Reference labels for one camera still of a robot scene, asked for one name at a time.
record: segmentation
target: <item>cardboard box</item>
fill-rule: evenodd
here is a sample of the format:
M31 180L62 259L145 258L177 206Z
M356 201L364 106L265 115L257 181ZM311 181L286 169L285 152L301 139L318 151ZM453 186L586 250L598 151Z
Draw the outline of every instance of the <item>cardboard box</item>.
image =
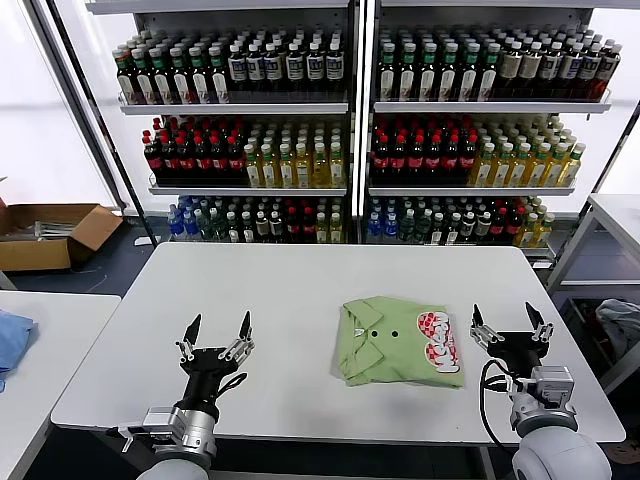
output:
M0 270L51 270L86 261L122 223L96 204L10 205L0 208L0 235L27 228L36 220L73 223L71 236L56 240L0 241Z

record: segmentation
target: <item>white shelf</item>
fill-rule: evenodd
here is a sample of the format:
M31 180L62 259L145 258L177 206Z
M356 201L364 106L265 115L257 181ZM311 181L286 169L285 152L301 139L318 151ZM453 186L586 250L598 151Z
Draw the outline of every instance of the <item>white shelf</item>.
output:
M149 187L153 195L220 195L256 197L344 197L346 188Z
M609 95L588 102L375 102L377 113L604 113L611 108Z
M125 115L342 115L348 103L207 103L122 105Z
M573 193L575 184L570 187L522 187L522 188L474 188L474 187L369 187L369 195L374 197L526 197L567 196Z
M281 8L345 8L349 0L89 0L94 15Z
M383 7L551 7L638 9L638 0L382 0Z

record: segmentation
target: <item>white table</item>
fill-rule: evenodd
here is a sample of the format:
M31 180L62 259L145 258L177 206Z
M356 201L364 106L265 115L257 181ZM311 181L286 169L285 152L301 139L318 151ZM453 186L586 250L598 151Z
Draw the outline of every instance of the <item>white table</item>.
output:
M340 306L374 295L444 304L466 375L454 390L347 387L334 365ZM580 431L617 442L624 430L526 258L512 247L162 244L129 289L52 412L60 426L106 429L182 398L174 345L202 313L198 345L234 339L251 310L248 379L219 401L216 435L250 439L488 444L478 413L486 353L469 337L473 304L497 330L530 330L524 302L556 325L547 365L575 378ZM506 395L487 393L503 442L515 443Z
M598 224L602 225L638 262L640 262L640 195L592 194L591 209L580 222L580 226L565 246L564 252L547 280L547 291L551 294L566 286L620 286L639 285L638 281L565 281L567 272L580 254L590 234ZM640 343L629 350L600 379L606 393L611 393L629 375L640 367Z
M38 324L0 393L0 479L18 480L29 469L51 410L118 303L113 295L0 291L0 309Z

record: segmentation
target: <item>folded shirt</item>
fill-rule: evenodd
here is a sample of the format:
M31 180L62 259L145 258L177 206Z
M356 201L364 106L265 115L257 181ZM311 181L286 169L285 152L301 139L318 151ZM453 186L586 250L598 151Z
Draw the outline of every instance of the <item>folded shirt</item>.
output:
M443 306L390 297L345 303L338 358L349 386L371 382L464 385Z

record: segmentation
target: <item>blue cloth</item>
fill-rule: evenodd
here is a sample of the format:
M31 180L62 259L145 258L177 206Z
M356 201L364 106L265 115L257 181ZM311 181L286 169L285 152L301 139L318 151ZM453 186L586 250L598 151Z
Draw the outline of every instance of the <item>blue cloth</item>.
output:
M0 392L5 383L1 377L18 365L33 327L30 318L0 310Z

